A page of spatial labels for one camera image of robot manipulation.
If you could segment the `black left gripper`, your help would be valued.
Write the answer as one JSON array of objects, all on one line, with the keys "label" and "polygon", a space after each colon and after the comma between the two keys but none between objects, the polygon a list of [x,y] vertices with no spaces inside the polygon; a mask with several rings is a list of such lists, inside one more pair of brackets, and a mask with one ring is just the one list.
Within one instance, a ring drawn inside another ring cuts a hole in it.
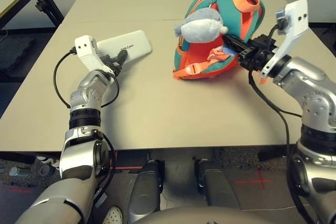
[{"label": "black left gripper", "polygon": [[122,69],[123,63],[128,58],[128,52],[126,50],[121,50],[117,57],[111,58],[108,55],[103,56],[103,63],[109,67],[114,74],[119,74]]}]

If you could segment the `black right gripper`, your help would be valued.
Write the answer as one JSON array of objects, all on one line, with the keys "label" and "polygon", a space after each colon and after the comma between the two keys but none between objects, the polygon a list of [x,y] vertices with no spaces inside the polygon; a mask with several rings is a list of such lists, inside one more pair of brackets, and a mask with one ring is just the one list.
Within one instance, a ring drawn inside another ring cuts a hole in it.
[{"label": "black right gripper", "polygon": [[235,36],[225,35],[224,43],[238,55],[240,66],[247,70],[261,70],[274,55],[272,51],[276,48],[276,40],[269,39],[264,34],[249,39],[247,42]]}]

